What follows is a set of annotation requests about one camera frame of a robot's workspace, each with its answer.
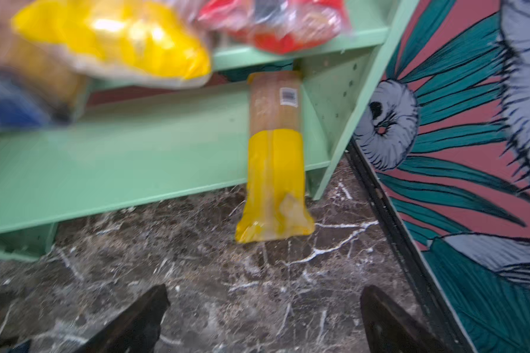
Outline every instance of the painted wall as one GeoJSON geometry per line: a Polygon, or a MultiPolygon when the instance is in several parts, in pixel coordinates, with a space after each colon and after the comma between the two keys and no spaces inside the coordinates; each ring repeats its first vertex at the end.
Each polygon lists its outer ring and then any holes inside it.
{"type": "Polygon", "coordinates": [[[354,134],[479,352],[530,352],[530,0],[421,0],[354,134]]]}

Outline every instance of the barcode label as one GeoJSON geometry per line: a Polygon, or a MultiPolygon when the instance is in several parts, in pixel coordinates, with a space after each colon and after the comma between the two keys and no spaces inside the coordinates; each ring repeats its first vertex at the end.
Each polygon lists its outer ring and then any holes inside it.
{"type": "Polygon", "coordinates": [[[298,108],[298,91],[294,88],[283,87],[280,89],[281,105],[298,108]]]}

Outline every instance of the spaghetti package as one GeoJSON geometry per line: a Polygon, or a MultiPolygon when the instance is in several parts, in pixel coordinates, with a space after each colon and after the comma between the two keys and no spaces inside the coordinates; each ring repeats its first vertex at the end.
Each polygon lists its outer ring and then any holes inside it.
{"type": "Polygon", "coordinates": [[[12,19],[74,69],[104,79],[194,88],[211,76],[206,35],[191,25],[204,0],[35,0],[12,19]]]}
{"type": "Polygon", "coordinates": [[[236,241],[308,235],[314,220],[304,205],[300,76],[260,72],[251,85],[247,200],[236,241]]]}
{"type": "Polygon", "coordinates": [[[89,79],[12,32],[19,0],[0,1],[0,131],[65,125],[76,119],[89,79]]]}
{"type": "Polygon", "coordinates": [[[318,46],[349,27],[344,0],[210,0],[198,20],[276,54],[318,46]]]}

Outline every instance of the red package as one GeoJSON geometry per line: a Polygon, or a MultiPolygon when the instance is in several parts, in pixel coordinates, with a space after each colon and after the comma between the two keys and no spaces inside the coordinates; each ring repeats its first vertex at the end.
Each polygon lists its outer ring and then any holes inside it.
{"type": "Polygon", "coordinates": [[[324,44],[349,27],[344,0],[210,0],[198,21],[276,54],[324,44]]]}

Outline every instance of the marble floor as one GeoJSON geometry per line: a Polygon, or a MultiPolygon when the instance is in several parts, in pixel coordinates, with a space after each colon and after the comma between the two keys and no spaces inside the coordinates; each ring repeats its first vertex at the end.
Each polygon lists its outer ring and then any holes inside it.
{"type": "Polygon", "coordinates": [[[244,187],[63,222],[35,263],[0,262],[3,337],[71,352],[155,284],[170,309],[156,352],[368,352],[362,289],[375,284],[418,320],[413,293],[343,159],[308,202],[311,236],[233,241],[244,187]]]}

